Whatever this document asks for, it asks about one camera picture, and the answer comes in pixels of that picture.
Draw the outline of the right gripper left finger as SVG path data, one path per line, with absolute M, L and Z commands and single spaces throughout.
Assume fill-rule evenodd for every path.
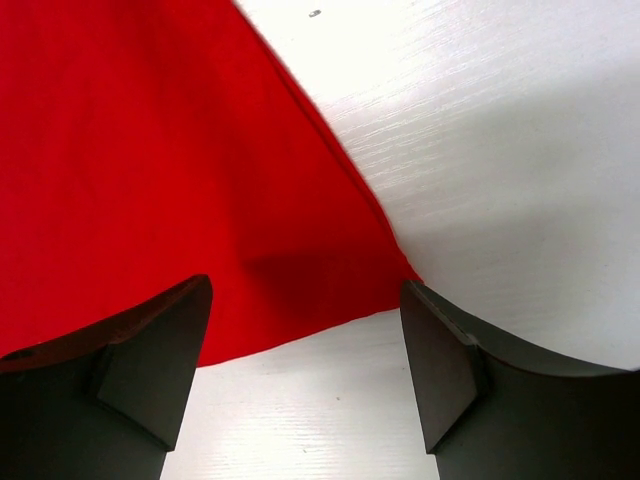
M 157 479 L 177 444 L 213 288 L 148 301 L 1 359 L 4 479 Z

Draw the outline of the red t-shirt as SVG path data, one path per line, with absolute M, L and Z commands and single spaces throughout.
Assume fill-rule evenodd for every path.
M 2 352 L 197 274 L 205 366 L 393 310 L 416 276 L 232 2 L 3 2 Z

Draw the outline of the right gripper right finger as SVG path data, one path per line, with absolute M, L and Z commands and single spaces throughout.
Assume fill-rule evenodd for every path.
M 537 346 L 423 284 L 401 323 L 426 451 L 443 479 L 635 479 L 639 374 Z

